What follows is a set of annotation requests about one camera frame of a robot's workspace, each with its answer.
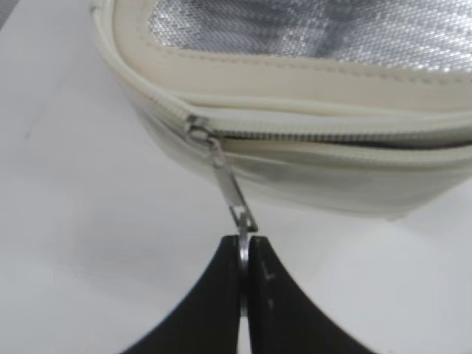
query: metallic insulated lining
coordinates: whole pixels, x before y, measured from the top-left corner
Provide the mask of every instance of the metallic insulated lining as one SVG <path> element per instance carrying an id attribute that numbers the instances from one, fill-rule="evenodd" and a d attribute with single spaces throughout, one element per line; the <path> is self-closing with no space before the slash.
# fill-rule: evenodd
<path id="1" fill-rule="evenodd" d="M 472 0 L 158 0 L 165 46 L 472 72 Z"/>

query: zipper teeth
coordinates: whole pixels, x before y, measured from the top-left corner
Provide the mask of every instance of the zipper teeth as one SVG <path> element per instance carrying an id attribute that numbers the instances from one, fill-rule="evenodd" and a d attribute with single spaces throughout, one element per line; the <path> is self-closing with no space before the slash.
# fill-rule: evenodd
<path id="1" fill-rule="evenodd" d="M 384 132 L 384 133 L 278 133 L 278 132 L 251 132 L 215 130 L 219 135 L 230 139 L 263 140 L 263 141 L 290 141 L 290 142 L 392 142 L 402 140 L 431 140 L 447 136 L 449 139 L 470 135 L 468 131 L 436 131 L 436 132 Z"/>

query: white leather bag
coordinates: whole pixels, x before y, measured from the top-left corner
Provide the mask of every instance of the white leather bag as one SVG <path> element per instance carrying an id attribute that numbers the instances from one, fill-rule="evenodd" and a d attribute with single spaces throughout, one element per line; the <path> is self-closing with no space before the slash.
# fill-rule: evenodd
<path id="1" fill-rule="evenodd" d="M 472 5 L 381 2 L 97 0 L 92 13 L 176 160 L 207 173 L 218 141 L 258 192 L 393 216 L 471 175 Z"/>

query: zipper slider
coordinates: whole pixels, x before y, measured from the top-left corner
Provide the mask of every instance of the zipper slider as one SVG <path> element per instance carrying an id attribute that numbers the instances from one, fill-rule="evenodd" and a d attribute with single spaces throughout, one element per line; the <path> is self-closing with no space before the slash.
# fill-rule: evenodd
<path id="1" fill-rule="evenodd" d="M 189 116 L 186 132 L 192 143 L 209 150 L 213 171 L 238 230 L 240 232 L 259 231 L 256 220 L 236 181 L 231 164 L 226 158 L 221 139 L 209 127 L 207 119 Z"/>

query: cosmetic bag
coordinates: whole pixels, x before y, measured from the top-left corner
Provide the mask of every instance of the cosmetic bag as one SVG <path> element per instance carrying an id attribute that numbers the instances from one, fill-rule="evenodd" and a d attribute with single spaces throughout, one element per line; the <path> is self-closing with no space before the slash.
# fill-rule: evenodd
<path id="1" fill-rule="evenodd" d="M 405 215 L 471 176 L 471 3 L 96 0 L 91 11 L 143 123 L 197 173 L 211 176 L 210 154 L 254 192 L 369 217 Z"/>

